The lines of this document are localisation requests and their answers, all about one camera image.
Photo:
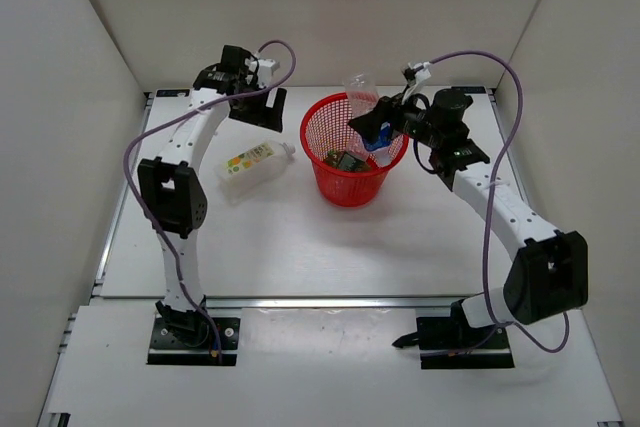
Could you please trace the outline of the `clear bottle blue label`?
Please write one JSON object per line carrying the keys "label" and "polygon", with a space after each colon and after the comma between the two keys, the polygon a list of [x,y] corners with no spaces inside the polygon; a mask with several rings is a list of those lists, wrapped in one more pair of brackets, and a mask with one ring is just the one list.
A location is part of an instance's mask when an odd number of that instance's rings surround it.
{"label": "clear bottle blue label", "polygon": [[[374,78],[367,73],[359,73],[347,77],[343,81],[345,92],[352,111],[352,117],[364,115],[376,106],[379,94]],[[361,160],[369,160],[374,157],[378,166],[388,166],[391,163],[391,141],[377,141],[372,150],[368,150],[369,144],[364,143],[361,136],[352,131],[348,139],[345,151],[355,155]]]}

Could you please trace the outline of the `green plastic bottle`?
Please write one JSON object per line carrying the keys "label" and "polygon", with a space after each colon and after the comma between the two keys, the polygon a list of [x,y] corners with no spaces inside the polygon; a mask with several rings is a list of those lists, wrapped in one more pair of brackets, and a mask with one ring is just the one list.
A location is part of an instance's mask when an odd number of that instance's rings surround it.
{"label": "green plastic bottle", "polygon": [[324,158],[323,162],[331,168],[338,168],[343,155],[343,151],[330,150]]}

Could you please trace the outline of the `clear bottle green label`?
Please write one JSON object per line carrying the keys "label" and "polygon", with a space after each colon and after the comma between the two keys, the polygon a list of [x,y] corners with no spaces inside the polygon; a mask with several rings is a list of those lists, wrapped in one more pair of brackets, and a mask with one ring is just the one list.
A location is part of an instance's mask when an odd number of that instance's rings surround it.
{"label": "clear bottle green label", "polygon": [[335,168],[347,173],[366,173],[374,170],[367,160],[361,160],[347,151],[339,151],[336,154]]}

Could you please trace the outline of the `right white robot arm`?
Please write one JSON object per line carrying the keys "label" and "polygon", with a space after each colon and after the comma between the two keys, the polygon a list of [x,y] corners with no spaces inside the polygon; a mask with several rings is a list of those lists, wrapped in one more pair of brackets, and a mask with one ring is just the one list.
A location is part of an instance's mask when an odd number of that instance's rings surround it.
{"label": "right white robot arm", "polygon": [[495,162],[470,138],[463,117],[473,99],[457,88],[382,97],[368,113],[351,119],[369,150],[404,134],[431,151],[431,172],[480,215],[512,261],[504,285],[466,298],[449,322],[460,346],[480,340],[486,327],[531,325],[583,307],[588,301],[588,246],[576,231],[565,233],[532,210],[498,178]]}

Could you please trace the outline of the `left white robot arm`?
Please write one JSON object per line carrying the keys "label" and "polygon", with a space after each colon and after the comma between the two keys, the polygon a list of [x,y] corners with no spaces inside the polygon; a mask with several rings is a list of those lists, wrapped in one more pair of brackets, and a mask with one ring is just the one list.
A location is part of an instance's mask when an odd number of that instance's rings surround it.
{"label": "left white robot arm", "polygon": [[198,231],[208,210],[198,172],[226,119],[281,131],[286,91],[274,78],[278,68],[261,50],[224,46],[220,60],[197,75],[186,111],[165,123],[172,131],[167,144],[139,161],[132,188],[162,249],[165,294],[156,309],[178,341],[215,357],[223,347],[206,309],[197,259]]}

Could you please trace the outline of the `white juice bottle fruit label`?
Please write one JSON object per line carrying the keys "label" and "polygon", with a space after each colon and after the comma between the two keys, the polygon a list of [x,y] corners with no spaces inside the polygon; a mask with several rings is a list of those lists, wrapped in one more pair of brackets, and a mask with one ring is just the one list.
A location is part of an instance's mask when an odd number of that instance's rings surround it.
{"label": "white juice bottle fruit label", "polygon": [[259,186],[281,176],[293,162],[296,148],[264,141],[215,167],[219,186],[232,204],[245,200]]}

